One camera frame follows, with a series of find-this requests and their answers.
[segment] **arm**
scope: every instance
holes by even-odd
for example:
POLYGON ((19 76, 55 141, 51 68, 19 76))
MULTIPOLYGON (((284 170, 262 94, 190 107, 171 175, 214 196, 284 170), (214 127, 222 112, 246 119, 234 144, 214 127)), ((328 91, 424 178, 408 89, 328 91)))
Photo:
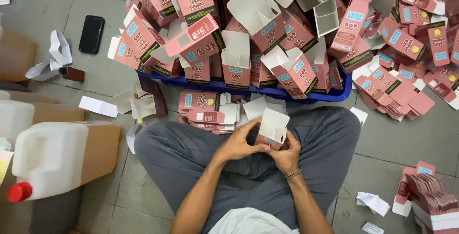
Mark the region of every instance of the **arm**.
POLYGON ((298 174, 287 180, 293 202, 295 203, 296 217, 301 234, 323 233, 335 234, 324 214, 318 207, 311 192, 304 182, 303 175, 298 174))
POLYGON ((259 122, 254 119, 240 126, 216 151, 198 182, 193 186, 180 205, 170 234, 197 234, 206 224, 212 207, 223 166, 229 160, 239 160, 255 152, 267 152, 269 146, 264 144, 248 145, 247 134, 259 122))

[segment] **hand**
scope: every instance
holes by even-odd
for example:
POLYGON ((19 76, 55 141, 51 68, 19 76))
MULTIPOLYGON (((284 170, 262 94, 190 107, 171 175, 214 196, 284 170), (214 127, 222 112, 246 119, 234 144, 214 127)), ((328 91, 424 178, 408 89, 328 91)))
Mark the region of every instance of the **hand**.
POLYGON ((249 131, 254 127, 261 118, 256 118, 245 125, 239 126, 236 131, 217 149, 214 158, 224 162, 228 160, 239 160, 247 155, 256 152, 268 152, 271 148, 266 144, 249 145, 246 137, 249 131))
POLYGON ((282 148, 278 151, 272 149, 268 154, 274 159, 276 167, 284 173, 284 176, 288 176, 298 169, 300 149, 300 142, 287 130, 287 138, 282 148))

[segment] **white shirt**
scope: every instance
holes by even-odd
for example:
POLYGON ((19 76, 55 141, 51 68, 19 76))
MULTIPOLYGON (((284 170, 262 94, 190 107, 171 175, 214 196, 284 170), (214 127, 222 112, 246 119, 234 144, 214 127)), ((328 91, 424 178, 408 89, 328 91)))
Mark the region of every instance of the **white shirt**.
POLYGON ((272 214, 255 208, 238 208, 227 212, 208 234, 299 234, 272 214))

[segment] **blue plastic crate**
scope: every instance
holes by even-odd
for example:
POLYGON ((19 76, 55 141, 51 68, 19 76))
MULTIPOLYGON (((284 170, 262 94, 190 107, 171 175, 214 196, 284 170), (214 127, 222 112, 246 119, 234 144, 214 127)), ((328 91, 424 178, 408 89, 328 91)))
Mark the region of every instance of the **blue plastic crate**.
POLYGON ((307 99, 293 99, 290 94, 283 89, 276 89, 276 88, 257 88, 254 86, 250 86, 249 89, 237 89, 237 88, 230 88, 226 87, 224 82, 219 82, 219 81, 210 81, 209 84, 198 84, 198 83, 189 83, 186 82, 186 79, 184 76, 179 76, 177 78, 167 78, 159 73, 153 72, 153 74, 146 74, 137 71, 139 75, 142 76, 148 76, 152 79, 158 79, 163 82, 163 84, 166 85, 174 85, 174 86, 180 86, 184 87, 187 89, 193 89, 193 90, 203 90, 203 91, 210 91, 210 92, 228 92, 233 95, 248 95, 253 93, 262 93, 266 94, 267 96, 271 96, 273 98, 277 99, 284 99, 287 101, 293 101, 293 102, 298 102, 298 103, 303 103, 303 104, 313 104, 316 103, 317 101, 328 101, 328 102, 340 102, 344 101, 347 99, 349 94, 351 93, 352 89, 352 73, 345 74, 340 68, 338 68, 340 72, 340 76, 343 79, 342 84, 343 84, 343 89, 342 90, 336 90, 336 89, 330 89, 328 94, 317 94, 317 93, 311 93, 307 97, 307 99))

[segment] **black phone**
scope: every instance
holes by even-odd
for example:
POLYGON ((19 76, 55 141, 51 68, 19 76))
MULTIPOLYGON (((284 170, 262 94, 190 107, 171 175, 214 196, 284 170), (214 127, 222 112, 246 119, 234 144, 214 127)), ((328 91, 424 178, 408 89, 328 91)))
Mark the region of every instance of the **black phone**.
POLYGON ((87 15, 84 19, 78 50, 88 54, 99 52, 100 40, 104 30, 105 19, 100 16, 87 15))

